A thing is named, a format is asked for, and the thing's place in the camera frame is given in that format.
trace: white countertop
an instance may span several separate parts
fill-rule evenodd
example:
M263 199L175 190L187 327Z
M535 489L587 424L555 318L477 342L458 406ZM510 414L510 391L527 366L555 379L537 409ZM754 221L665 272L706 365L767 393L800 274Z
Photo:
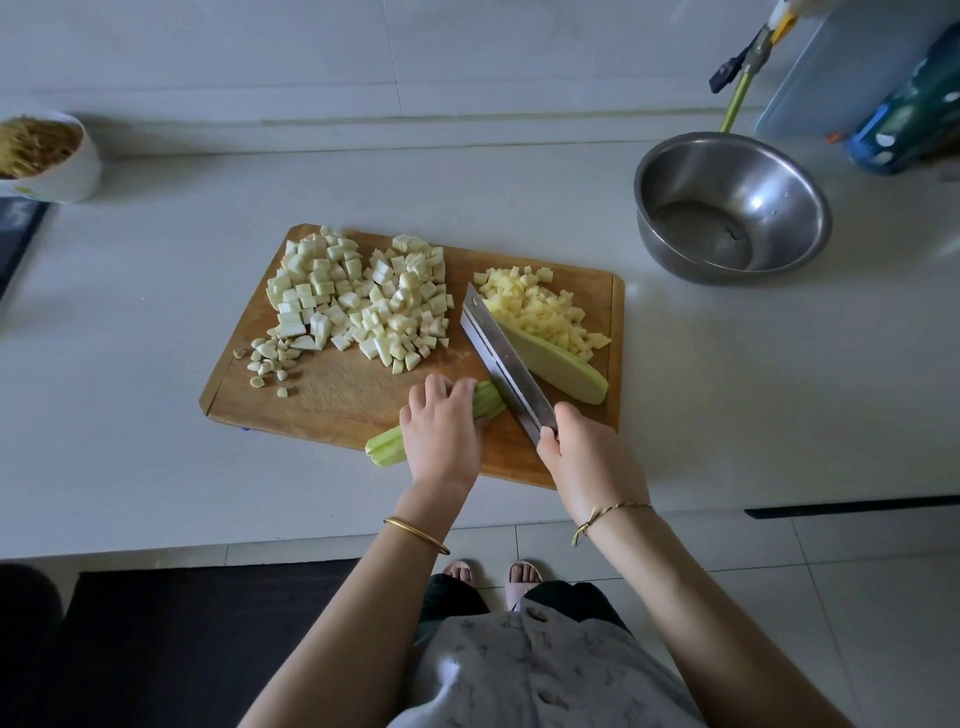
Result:
M960 491L960 205L821 176L828 249L692 285L636 232L643 143L132 159L51 210L0 303L0 558L374 532L407 482L218 425L197 398L281 236L327 223L615 271L622 431L661 509ZM565 518L481 478L458 525Z

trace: left hand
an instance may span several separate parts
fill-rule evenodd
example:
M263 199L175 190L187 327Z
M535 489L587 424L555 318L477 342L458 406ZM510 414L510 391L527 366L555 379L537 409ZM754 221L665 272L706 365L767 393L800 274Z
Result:
M483 441L473 421L476 379L432 374L400 410L403 448L416 485L457 489L464 497L480 474Z

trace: white wall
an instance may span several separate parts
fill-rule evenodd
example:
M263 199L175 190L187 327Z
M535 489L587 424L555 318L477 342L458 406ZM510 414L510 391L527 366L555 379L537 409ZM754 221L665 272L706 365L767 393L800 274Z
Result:
M772 0L31 0L0 113L256 122L724 106L707 80ZM778 47L769 99L813 23Z

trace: foot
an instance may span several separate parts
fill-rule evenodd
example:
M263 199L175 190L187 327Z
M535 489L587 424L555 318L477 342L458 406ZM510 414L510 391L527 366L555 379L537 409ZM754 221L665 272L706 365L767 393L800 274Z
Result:
M466 561L451 561L446 565L444 573L454 579L460 579L469 587L473 586L473 572Z
M515 562L507 577L507 609L516 609L524 595L542 582L543 578L533 564L528 561Z

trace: knife blade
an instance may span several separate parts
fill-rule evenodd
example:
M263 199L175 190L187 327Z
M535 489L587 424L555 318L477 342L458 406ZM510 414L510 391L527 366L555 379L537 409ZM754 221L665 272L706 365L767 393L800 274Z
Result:
M557 419L550 400L543 394L472 283L467 284L460 326L483 359L496 391L534 445L540 441L540 428L543 426L550 427L556 435Z

